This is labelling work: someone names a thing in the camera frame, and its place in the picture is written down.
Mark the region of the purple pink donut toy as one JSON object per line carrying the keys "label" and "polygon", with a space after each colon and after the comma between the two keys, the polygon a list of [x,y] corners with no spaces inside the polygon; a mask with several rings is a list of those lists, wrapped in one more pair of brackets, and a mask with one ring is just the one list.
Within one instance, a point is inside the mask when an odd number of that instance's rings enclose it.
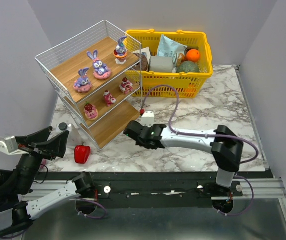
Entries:
{"label": "purple pink donut toy", "polygon": [[89,69],[89,67],[85,67],[78,71],[79,78],[73,84],[74,90],[78,93],[85,94],[92,88],[92,83],[87,75]]}

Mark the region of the red bear toy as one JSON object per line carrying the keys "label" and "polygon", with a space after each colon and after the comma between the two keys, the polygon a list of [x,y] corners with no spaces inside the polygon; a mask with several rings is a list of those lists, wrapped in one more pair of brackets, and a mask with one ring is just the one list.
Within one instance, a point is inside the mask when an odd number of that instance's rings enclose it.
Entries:
{"label": "red bear toy", "polygon": [[112,96],[109,90],[105,90],[103,94],[104,101],[108,107],[116,103],[116,99]]}

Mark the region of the pink strawberry donut toy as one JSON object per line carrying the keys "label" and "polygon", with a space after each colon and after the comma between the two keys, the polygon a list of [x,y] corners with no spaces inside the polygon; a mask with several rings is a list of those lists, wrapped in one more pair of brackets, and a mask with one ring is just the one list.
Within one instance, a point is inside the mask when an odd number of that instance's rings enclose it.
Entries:
{"label": "pink strawberry donut toy", "polygon": [[97,110],[96,106],[88,101],[85,102],[83,112],[89,121],[95,121],[99,117],[99,111]]}

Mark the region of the purple bunny sundae toy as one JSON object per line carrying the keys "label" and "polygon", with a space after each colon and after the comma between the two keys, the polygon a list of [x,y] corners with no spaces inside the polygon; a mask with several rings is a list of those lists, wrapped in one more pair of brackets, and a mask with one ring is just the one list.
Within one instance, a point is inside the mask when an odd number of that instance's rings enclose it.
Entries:
{"label": "purple bunny sundae toy", "polygon": [[126,62],[126,57],[128,54],[125,43],[124,43],[126,38],[127,36],[122,36],[119,38],[119,40],[117,41],[117,45],[113,52],[113,55],[115,57],[115,62],[119,65],[123,65]]}

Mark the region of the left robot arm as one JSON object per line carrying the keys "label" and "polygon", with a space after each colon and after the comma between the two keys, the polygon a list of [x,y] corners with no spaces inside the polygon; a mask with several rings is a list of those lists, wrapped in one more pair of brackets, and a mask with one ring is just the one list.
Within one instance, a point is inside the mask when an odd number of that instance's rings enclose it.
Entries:
{"label": "left robot arm", "polygon": [[26,136],[0,137],[0,152],[20,155],[13,170],[0,169],[0,238],[27,230],[33,222],[51,208],[79,197],[94,198],[97,194],[90,173],[81,173],[62,188],[31,202],[19,196],[33,192],[32,185],[43,160],[64,157],[69,130],[50,138],[49,126]]}

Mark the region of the red strawberry cake toy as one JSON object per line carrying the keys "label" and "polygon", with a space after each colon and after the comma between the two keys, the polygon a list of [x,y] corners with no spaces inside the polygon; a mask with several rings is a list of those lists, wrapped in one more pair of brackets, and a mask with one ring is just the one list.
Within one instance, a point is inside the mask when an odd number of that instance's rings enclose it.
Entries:
{"label": "red strawberry cake toy", "polygon": [[124,77],[119,85],[119,88],[123,94],[127,95],[133,91],[133,84],[128,80],[127,77]]}

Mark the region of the purple bunny donut toy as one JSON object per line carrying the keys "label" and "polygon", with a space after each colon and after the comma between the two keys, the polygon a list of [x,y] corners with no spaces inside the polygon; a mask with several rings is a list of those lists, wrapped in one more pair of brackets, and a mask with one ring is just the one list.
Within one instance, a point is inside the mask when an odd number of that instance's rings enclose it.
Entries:
{"label": "purple bunny donut toy", "polygon": [[87,51],[86,55],[92,60],[93,75],[98,80],[106,80],[111,76],[112,71],[110,68],[103,63],[98,57],[98,50],[93,52]]}

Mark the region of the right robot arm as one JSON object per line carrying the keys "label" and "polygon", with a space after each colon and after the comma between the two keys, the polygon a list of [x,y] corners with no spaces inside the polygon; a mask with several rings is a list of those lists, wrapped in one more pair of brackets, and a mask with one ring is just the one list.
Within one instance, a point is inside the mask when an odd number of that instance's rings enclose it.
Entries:
{"label": "right robot arm", "polygon": [[218,166],[216,184],[224,188],[231,187],[234,175],[240,169],[244,143],[225,125],[214,130],[196,131],[165,124],[144,126],[132,120],[123,133],[145,149],[183,148],[212,154]]}

